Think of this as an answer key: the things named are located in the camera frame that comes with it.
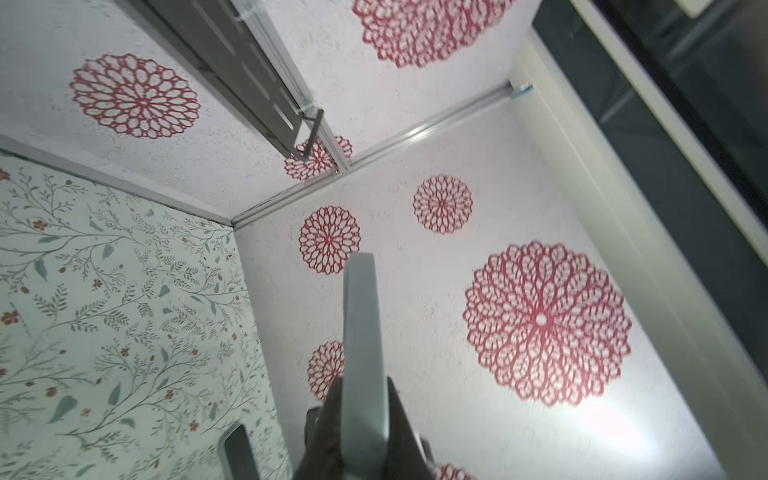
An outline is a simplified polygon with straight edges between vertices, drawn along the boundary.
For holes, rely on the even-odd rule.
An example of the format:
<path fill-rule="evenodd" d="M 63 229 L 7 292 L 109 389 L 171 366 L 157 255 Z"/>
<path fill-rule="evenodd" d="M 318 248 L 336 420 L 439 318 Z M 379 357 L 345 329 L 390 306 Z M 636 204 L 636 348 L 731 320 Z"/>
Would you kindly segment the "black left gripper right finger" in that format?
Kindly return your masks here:
<path fill-rule="evenodd" d="M 389 401 L 389 439 L 386 478 L 395 480 L 432 480 L 432 471 L 419 449 L 393 380 L 387 378 Z"/>

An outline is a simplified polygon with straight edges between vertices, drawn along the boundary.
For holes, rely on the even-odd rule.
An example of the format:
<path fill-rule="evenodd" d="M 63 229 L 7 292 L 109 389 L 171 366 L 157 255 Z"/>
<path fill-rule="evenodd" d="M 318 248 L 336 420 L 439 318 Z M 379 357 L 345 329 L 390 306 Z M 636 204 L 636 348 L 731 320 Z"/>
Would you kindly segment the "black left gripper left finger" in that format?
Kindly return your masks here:
<path fill-rule="evenodd" d="M 295 469 L 295 480 L 336 480 L 343 476 L 340 415 L 343 377 L 337 377 L 323 404 L 306 413 L 305 452 Z"/>

